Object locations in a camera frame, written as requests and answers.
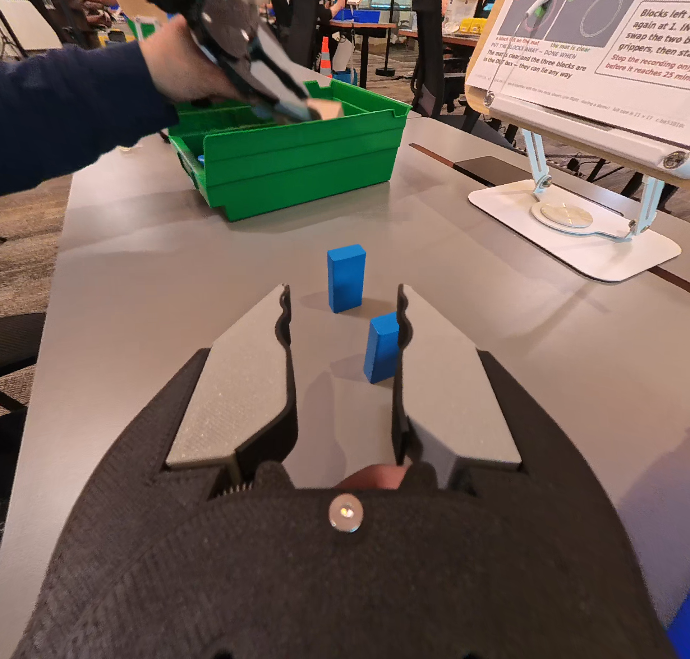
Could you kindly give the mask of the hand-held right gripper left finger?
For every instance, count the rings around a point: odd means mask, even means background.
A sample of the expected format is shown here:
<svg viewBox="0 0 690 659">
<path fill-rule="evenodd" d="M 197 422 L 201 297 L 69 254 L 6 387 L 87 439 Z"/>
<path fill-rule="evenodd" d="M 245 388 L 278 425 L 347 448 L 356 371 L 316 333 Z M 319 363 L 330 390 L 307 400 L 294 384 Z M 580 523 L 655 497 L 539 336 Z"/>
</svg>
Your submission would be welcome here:
<svg viewBox="0 0 690 659">
<path fill-rule="evenodd" d="M 223 466 L 254 474 L 298 440 L 288 284 L 279 284 L 212 344 L 166 458 L 171 470 Z"/>
</svg>

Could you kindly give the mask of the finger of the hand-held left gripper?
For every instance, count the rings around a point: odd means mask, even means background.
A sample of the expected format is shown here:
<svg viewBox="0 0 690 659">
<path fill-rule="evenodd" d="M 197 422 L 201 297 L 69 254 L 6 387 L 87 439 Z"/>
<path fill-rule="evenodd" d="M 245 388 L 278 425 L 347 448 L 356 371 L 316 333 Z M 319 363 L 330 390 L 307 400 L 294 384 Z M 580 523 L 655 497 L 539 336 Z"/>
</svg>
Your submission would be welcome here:
<svg viewBox="0 0 690 659">
<path fill-rule="evenodd" d="M 263 105 L 306 105 L 309 99 L 304 83 L 296 79 L 286 54 L 272 31 L 262 20 L 250 26 L 250 102 Z"/>
<path fill-rule="evenodd" d="M 318 109 L 304 103 L 253 104 L 253 113 L 260 120 L 272 120 L 277 124 L 297 124 L 307 121 L 323 120 Z"/>
</svg>

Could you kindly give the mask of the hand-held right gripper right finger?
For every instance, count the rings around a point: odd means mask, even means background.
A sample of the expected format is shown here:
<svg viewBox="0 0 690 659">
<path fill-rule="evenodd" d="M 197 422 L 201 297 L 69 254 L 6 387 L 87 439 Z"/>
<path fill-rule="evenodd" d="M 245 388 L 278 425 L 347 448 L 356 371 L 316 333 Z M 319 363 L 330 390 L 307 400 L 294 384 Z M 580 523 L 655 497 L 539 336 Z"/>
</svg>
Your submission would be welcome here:
<svg viewBox="0 0 690 659">
<path fill-rule="evenodd" d="M 516 471 L 515 444 L 475 343 L 410 285 L 397 293 L 393 384 L 397 464 L 429 465 L 439 487 L 468 468 Z"/>
</svg>

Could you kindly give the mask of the green plastic bin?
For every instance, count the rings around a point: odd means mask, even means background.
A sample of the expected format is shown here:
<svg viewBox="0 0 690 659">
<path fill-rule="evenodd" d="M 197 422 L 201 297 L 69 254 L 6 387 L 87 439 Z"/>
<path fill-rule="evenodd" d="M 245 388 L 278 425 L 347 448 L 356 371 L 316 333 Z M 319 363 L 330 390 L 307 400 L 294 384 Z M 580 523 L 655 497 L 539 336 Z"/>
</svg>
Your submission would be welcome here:
<svg viewBox="0 0 690 659">
<path fill-rule="evenodd" d="M 306 88 L 340 101 L 344 117 L 278 125 L 236 101 L 176 106 L 170 142 L 194 188 L 229 221 L 391 179 L 410 106 L 337 79 L 307 81 Z"/>
</svg>

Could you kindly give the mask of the blue rectangular wooden block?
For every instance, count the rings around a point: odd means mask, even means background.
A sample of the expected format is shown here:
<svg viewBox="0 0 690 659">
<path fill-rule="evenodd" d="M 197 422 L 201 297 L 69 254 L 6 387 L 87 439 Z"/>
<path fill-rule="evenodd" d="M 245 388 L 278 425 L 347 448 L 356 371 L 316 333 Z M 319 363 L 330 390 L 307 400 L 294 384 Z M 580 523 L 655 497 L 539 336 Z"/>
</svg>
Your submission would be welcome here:
<svg viewBox="0 0 690 659">
<path fill-rule="evenodd" d="M 362 305 L 366 258 L 360 244 L 327 251 L 328 303 L 333 313 Z"/>
<path fill-rule="evenodd" d="M 399 353 L 399 324 L 396 312 L 373 318 L 368 327 L 364 374 L 370 384 L 395 375 Z"/>
</svg>

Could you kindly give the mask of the blue plastic bin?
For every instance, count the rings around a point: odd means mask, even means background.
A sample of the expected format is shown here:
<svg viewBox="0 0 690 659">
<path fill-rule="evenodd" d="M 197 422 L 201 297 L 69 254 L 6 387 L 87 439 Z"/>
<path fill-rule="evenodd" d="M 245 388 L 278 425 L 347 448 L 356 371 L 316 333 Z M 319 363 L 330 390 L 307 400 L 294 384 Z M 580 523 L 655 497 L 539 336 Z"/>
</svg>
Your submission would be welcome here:
<svg viewBox="0 0 690 659">
<path fill-rule="evenodd" d="M 668 638 L 679 658 L 689 658 L 689 607 L 688 593 L 667 629 Z"/>
</svg>

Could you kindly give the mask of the person's left forearm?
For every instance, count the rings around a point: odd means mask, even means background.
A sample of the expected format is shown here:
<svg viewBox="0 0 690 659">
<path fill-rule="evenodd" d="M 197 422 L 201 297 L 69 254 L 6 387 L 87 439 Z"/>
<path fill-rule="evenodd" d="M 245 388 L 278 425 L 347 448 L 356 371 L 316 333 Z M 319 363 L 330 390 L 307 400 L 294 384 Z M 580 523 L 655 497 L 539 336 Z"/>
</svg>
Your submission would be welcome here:
<svg viewBox="0 0 690 659">
<path fill-rule="evenodd" d="M 175 126 L 138 43 L 1 63 L 1 195 L 79 171 Z"/>
</svg>

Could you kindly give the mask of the person's left hand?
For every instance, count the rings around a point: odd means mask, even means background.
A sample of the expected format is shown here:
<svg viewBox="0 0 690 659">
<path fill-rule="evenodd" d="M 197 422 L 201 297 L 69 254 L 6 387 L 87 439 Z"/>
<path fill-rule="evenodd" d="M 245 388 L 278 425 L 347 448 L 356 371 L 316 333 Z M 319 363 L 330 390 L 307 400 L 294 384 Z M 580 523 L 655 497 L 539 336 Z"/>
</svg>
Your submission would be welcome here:
<svg viewBox="0 0 690 659">
<path fill-rule="evenodd" d="M 219 66 L 196 44 L 184 16 L 174 16 L 139 47 L 156 89 L 169 100 L 243 100 Z"/>
</svg>

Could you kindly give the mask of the black stanchion pole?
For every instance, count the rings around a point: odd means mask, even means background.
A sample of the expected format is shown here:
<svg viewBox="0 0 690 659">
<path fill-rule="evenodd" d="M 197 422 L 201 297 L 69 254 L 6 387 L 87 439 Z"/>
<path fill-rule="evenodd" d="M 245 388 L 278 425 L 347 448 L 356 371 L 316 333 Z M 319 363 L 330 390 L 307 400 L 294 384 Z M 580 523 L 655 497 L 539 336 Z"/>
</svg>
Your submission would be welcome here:
<svg viewBox="0 0 690 659">
<path fill-rule="evenodd" d="M 385 47 L 385 52 L 384 52 L 384 64 L 382 67 L 378 67 L 375 69 L 375 75 L 378 77 L 384 77 L 387 79 L 392 79 L 395 77 L 395 69 L 390 67 L 389 65 L 389 59 L 390 59 L 390 51 L 391 51 L 391 35 L 392 35 L 392 30 L 393 28 L 397 25 L 397 22 L 393 19 L 393 13 L 395 12 L 395 5 L 396 5 L 396 0 L 390 0 L 390 5 L 389 5 L 389 24 L 390 26 L 387 28 L 386 31 L 386 47 Z"/>
</svg>

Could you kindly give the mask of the black office chair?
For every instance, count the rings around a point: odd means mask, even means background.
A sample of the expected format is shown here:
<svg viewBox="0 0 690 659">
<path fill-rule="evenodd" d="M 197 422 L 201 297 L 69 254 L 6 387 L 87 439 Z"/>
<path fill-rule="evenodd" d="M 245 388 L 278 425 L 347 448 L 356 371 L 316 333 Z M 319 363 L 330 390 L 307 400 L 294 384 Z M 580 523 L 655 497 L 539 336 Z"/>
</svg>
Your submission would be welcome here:
<svg viewBox="0 0 690 659">
<path fill-rule="evenodd" d="M 45 321 L 45 312 L 1 317 L 1 378 L 37 363 Z M 23 427 L 25 404 L 2 391 L 1 407 L 8 411 L 1 415 L 1 428 Z"/>
<path fill-rule="evenodd" d="M 444 66 L 442 38 L 443 0 L 412 0 L 416 18 L 418 59 L 413 72 L 413 110 L 424 117 L 438 120 L 443 106 L 454 109 L 455 101 L 464 93 L 464 71 L 447 73 Z"/>
</svg>

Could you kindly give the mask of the printed instruction sheet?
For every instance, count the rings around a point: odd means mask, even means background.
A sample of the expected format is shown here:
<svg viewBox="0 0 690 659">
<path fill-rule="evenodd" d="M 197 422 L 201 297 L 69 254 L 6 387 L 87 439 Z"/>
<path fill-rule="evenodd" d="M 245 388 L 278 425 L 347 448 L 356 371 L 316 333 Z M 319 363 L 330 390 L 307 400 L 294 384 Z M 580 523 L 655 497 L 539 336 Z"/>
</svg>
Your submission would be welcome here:
<svg viewBox="0 0 690 659">
<path fill-rule="evenodd" d="M 468 85 L 689 147 L 689 0 L 496 0 Z"/>
</svg>

